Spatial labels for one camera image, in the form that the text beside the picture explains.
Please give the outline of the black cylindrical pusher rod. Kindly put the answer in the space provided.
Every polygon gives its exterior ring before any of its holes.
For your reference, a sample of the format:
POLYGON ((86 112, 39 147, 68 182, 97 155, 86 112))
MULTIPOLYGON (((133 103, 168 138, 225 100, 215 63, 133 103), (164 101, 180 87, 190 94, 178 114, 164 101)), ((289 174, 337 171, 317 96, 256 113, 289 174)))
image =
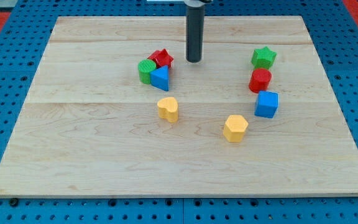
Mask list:
POLYGON ((204 5, 197 0, 186 0, 186 60, 197 63, 202 59, 204 5))

